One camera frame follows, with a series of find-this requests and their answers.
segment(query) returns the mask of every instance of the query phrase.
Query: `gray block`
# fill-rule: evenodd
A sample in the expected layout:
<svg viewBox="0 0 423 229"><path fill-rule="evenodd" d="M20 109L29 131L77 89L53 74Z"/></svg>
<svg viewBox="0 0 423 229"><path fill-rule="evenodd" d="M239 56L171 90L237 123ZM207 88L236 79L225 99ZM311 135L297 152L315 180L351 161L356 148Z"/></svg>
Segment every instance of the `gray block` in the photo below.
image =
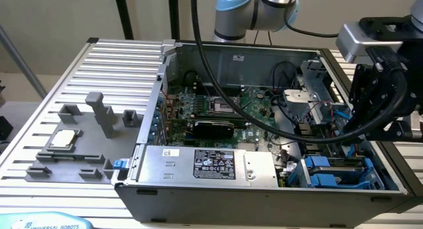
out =
<svg viewBox="0 0 423 229"><path fill-rule="evenodd" d="M101 126L101 130L107 138L113 137L113 110L112 107L104 107L103 94L100 92L89 92L85 103L92 107L95 119Z"/></svg>
<svg viewBox="0 0 423 229"><path fill-rule="evenodd" d="M48 174L52 171L45 166L29 167L26 173L30 177L49 177Z"/></svg>
<svg viewBox="0 0 423 229"><path fill-rule="evenodd" d="M84 158L84 160L91 164L103 164L105 159L103 155L99 156L88 156Z"/></svg>
<svg viewBox="0 0 423 229"><path fill-rule="evenodd" d="M137 111L135 110L125 110L121 120L124 121L125 127L140 127L141 125L141 121L137 117Z"/></svg>
<svg viewBox="0 0 423 229"><path fill-rule="evenodd" d="M83 113L73 117L77 124L68 125L61 122L54 129L54 132L58 132L62 129L74 130L77 128L83 132L73 142L73 151L49 151L52 135L36 155L37 161L33 164L33 167L38 165L48 167L52 172L48 177L32 177L28 174L26 181L109 184L115 160L132 156L140 130L137 127L125 127L124 122L119 120L113 124L113 138L105 138L93 113ZM101 177L89 177L80 171L80 169L91 168L99 170Z"/></svg>
<svg viewBox="0 0 423 229"><path fill-rule="evenodd" d="M112 175L113 175L113 166L112 166L112 163L108 159L105 160L104 165L103 165L103 172L105 174L105 177L108 179L111 179Z"/></svg>
<svg viewBox="0 0 423 229"><path fill-rule="evenodd" d="M81 113L76 105L65 104L62 105L57 115L64 124L76 124L73 115L81 115Z"/></svg>
<svg viewBox="0 0 423 229"><path fill-rule="evenodd" d="M81 168L77 174L84 179L92 179L92 178L100 179L103 177L97 168Z"/></svg>

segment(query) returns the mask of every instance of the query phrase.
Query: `robotic arm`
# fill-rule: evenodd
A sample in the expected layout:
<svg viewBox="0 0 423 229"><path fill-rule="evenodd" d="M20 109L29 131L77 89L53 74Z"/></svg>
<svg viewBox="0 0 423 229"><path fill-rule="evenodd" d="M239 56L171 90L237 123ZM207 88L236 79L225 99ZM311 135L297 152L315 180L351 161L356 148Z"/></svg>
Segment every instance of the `robotic arm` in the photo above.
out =
<svg viewBox="0 0 423 229"><path fill-rule="evenodd" d="M247 30L276 32L284 28L284 13L291 24L299 10L292 0L217 0L215 42L244 42Z"/></svg>
<svg viewBox="0 0 423 229"><path fill-rule="evenodd" d="M367 133L368 140L423 142L420 129L411 129L409 115L423 114L423 0L416 0L405 17L365 17L343 25L336 45L344 59L359 63L355 68L349 102L352 118L344 131L357 128L384 111L397 90L391 70L400 70L407 79L401 107L389 121Z"/></svg>
<svg viewBox="0 0 423 229"><path fill-rule="evenodd" d="M275 32L289 27L297 9L297 0L217 0L213 41L244 42L247 30ZM419 71L423 67L423 0L416 0L411 15L405 17L363 18L344 24L337 35L301 30L300 33L337 36L336 44L344 59L359 63L348 99L353 105L352 117L344 132L379 122L365 133L368 140L423 142L423 131L412 130L409 121L399 120L400 117L409 118L415 110L423 114L423 73ZM397 81L399 75L407 82ZM399 104L401 107L392 111L389 106ZM381 119L381 113L389 113L383 122L376 121Z"/></svg>

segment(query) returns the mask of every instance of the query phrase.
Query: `black pole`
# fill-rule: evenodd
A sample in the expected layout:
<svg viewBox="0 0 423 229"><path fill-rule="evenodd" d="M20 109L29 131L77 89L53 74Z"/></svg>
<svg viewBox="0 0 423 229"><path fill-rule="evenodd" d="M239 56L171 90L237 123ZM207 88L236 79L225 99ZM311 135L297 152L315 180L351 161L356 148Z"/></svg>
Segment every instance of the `black pole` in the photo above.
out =
<svg viewBox="0 0 423 229"><path fill-rule="evenodd" d="M119 17L121 28L124 30L124 35L127 40L133 40L132 26L129 20L127 0L115 0L117 5Z"/></svg>
<svg viewBox="0 0 423 229"><path fill-rule="evenodd" d="M169 0L169 17L172 39L180 40L179 34L179 0Z"/></svg>

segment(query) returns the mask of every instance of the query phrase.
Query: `blue latch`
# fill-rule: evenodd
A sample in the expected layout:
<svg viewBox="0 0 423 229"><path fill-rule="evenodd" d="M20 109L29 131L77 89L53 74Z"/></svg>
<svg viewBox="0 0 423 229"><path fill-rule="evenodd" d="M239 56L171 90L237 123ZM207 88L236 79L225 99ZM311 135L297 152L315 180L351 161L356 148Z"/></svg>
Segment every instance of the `blue latch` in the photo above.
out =
<svg viewBox="0 0 423 229"><path fill-rule="evenodd" d="M324 156L308 156L304 161L307 168L331 167L328 158Z"/></svg>
<svg viewBox="0 0 423 229"><path fill-rule="evenodd" d="M336 180L331 174L317 173L311 177L311 184L315 187L336 187Z"/></svg>
<svg viewBox="0 0 423 229"><path fill-rule="evenodd" d="M113 163L113 170L125 170L127 169L127 161L117 160Z"/></svg>

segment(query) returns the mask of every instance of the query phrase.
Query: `cable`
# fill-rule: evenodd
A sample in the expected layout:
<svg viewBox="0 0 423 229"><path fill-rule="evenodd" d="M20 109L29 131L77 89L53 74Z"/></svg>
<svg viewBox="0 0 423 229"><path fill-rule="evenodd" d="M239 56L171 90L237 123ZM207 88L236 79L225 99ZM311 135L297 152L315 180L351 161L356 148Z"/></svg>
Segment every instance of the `cable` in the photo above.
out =
<svg viewBox="0 0 423 229"><path fill-rule="evenodd" d="M255 36L255 38L253 38L253 43L252 43L252 44L255 44L255 43L256 43L257 36L259 36L259 31L256 32L256 36Z"/></svg>
<svg viewBox="0 0 423 229"><path fill-rule="evenodd" d="M245 107L248 107L248 105L253 102L253 100L251 100L240 109L245 109Z"/></svg>
<svg viewBox="0 0 423 229"><path fill-rule="evenodd" d="M288 144L296 142L296 141L289 141L289 142L287 142L287 143L277 144L277 143L273 142L273 137L275 137L275 135L272 135L272 136L269 137L269 142L271 142L275 146L285 146L285 145L288 145Z"/></svg>
<svg viewBox="0 0 423 229"><path fill-rule="evenodd" d="M199 75L197 71L195 69L189 69L185 71L184 75L183 75L183 84L185 84L185 79L187 79L187 75L189 73L195 73L196 75Z"/></svg>
<svg viewBox="0 0 423 229"><path fill-rule="evenodd" d="M277 66L281 65L281 64L289 64L289 65L293 67L293 69L296 70L295 64L293 64L291 61L287 61L287 60L280 61L280 62L275 65L273 70L272 70L272 75L273 75L273 77L272 77L272 91L275 91L275 74L276 74L276 69L277 69Z"/></svg>
<svg viewBox="0 0 423 229"><path fill-rule="evenodd" d="M271 43L271 46L272 46L273 44L272 44L272 39L271 39L271 32L267 32L267 36L269 38L269 43Z"/></svg>
<svg viewBox="0 0 423 229"><path fill-rule="evenodd" d="M292 120L292 118L291 118L291 117L288 116L288 114L284 112L279 100L280 100L280 98L276 98L279 110L280 110L281 114L284 115L284 117L289 120L289 122L292 122L293 126L296 126L296 122Z"/></svg>
<svg viewBox="0 0 423 229"><path fill-rule="evenodd" d="M323 38L335 38L337 37L337 33L336 34L321 34L321 33L316 33L316 32L308 32L304 30L300 30L295 27L292 27L288 23L288 17L287 17L287 12L283 13L283 21L284 21L284 25L287 26L288 29L291 29L293 32L297 32L300 34L308 35L308 36L313 36L313 37L323 37Z"/></svg>
<svg viewBox="0 0 423 229"><path fill-rule="evenodd" d="M345 140L349 140L355 137L359 137L360 135L368 133L373 128L376 128L381 123L385 122L387 118L392 115L395 110L400 107L400 104L404 100L405 93L407 93L407 81L404 74L399 71L393 71L391 73L391 79L395 81L396 85L396 92L392 97L392 101L384 111L368 122L365 123L361 128L355 129L351 132L345 132L343 135L329 137L329 138L309 138L297 136L292 133L280 131L275 129L273 127L268 126L265 123L256 120L253 117L251 117L241 109L240 107L233 103L233 101L228 98L225 93L223 92L223 89L216 81L216 78L212 74L211 66L207 61L207 57L204 54L203 49L203 42L201 42L201 35L200 35L200 27L199 27L199 14L197 14L197 0L191 0L191 18L192 18L192 27L193 27L193 35L195 35L195 42L197 45L199 55L203 63L203 67L205 69L205 73L211 79L212 86L216 89L216 92L219 93L223 100L227 102L229 107L233 109L233 111L252 124L255 124L259 128L261 128L264 131L268 131L269 133L279 135L289 140L311 143L311 144L332 144L336 142L341 142Z"/></svg>

